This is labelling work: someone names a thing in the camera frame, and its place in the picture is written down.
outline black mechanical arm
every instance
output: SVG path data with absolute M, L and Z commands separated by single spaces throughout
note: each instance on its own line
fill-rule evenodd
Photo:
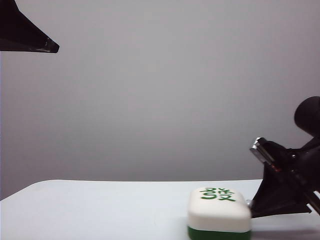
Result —
M 251 204 L 253 218 L 310 213 L 310 206 L 320 215 L 320 97 L 303 101 L 295 111 L 294 121 L 313 139 L 298 149 L 285 148 L 258 137 L 251 152 L 263 163 L 262 183 Z

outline green tile base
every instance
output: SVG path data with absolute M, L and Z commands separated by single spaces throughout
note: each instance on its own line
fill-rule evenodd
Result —
M 196 230 L 188 226 L 188 235 L 192 240 L 250 240 L 251 231 L 204 231 Z

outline gray wall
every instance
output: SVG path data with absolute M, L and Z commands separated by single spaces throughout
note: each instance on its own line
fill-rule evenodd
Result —
M 2 53 L 2 198 L 48 179 L 262 177 L 320 95 L 318 0 L 17 0 L 58 54 Z

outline black funnel-shaped part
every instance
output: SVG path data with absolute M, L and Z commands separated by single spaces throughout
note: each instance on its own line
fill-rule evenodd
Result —
M 14 0 L 0 0 L 0 51 L 57 53 L 59 45 L 18 9 Z
M 294 114 L 295 124 L 315 138 L 320 137 L 320 96 L 304 100 Z

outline white table surface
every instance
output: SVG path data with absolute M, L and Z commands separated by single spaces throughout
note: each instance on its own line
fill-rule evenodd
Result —
M 41 181 L 1 201 L 1 240 L 188 240 L 192 190 L 232 188 L 252 199 L 260 182 Z M 320 216 L 255 218 L 252 231 L 253 240 L 319 240 Z

